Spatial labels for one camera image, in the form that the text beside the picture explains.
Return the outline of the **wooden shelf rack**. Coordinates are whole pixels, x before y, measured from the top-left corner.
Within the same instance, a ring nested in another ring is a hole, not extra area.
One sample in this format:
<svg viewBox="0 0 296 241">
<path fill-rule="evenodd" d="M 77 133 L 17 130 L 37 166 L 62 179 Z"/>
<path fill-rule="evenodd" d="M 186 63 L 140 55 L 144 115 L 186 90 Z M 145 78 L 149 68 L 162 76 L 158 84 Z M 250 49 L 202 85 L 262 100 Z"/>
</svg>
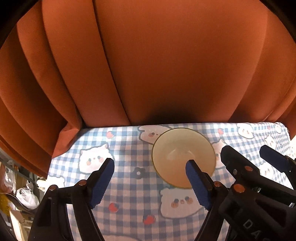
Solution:
<svg viewBox="0 0 296 241">
<path fill-rule="evenodd" d="M 1 217 L 16 240 L 28 240 L 34 216 L 16 207 L 4 193 L 1 193 Z"/>
</svg>

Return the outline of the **floral ceramic bowl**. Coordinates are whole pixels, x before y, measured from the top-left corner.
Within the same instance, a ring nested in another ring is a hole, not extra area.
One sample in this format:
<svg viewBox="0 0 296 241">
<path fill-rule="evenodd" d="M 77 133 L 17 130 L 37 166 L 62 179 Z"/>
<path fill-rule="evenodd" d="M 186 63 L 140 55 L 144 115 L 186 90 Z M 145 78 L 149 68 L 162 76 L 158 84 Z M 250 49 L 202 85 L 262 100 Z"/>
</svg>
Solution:
<svg viewBox="0 0 296 241">
<path fill-rule="evenodd" d="M 185 171 L 189 160 L 194 160 L 209 175 L 215 171 L 214 148 L 202 134 L 189 128 L 174 128 L 164 132 L 152 147 L 152 163 L 156 172 L 174 187 L 191 188 Z"/>
</svg>

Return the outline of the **blue checked bear tablecloth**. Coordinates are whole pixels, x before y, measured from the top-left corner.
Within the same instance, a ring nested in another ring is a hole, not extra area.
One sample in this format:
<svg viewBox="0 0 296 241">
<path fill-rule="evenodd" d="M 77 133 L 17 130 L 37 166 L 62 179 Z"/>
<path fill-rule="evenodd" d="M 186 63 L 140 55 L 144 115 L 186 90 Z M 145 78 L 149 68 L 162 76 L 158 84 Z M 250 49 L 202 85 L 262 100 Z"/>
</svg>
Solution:
<svg viewBox="0 0 296 241">
<path fill-rule="evenodd" d="M 73 186 L 99 169 L 106 158 L 115 171 L 93 215 L 105 240 L 194 240 L 206 217 L 191 189 L 166 183 L 152 163 L 156 139 L 178 125 L 126 126 L 82 130 L 73 146 L 52 159 L 48 177 L 59 187 Z M 185 123 L 201 133 L 215 151 L 212 179 L 230 187 L 232 175 L 220 160 L 221 149 L 230 145 L 254 163 L 262 175 L 290 186 L 286 175 L 259 155 L 268 145 L 295 158 L 295 140 L 282 123 Z"/>
</svg>

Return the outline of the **orange curtain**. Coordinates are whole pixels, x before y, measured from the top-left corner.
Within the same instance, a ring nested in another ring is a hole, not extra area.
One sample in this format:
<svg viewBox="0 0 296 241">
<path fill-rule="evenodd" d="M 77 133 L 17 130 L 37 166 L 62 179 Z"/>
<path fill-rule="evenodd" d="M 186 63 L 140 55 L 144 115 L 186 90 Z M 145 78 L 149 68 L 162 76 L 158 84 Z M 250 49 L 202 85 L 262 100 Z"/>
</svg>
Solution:
<svg viewBox="0 0 296 241">
<path fill-rule="evenodd" d="M 45 176 L 82 128 L 279 121 L 295 1 L 1 1 L 1 149 Z"/>
</svg>

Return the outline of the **white plastic bag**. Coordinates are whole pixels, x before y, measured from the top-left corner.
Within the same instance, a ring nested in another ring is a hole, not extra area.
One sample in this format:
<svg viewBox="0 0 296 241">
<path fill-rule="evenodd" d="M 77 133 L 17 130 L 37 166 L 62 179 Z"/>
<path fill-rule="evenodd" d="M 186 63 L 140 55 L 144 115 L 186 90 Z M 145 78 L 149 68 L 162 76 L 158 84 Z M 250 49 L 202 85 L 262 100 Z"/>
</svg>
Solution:
<svg viewBox="0 0 296 241">
<path fill-rule="evenodd" d="M 29 189 L 23 187 L 16 191 L 16 198 L 18 201 L 28 209 L 35 209 L 40 202 L 36 195 Z"/>
</svg>

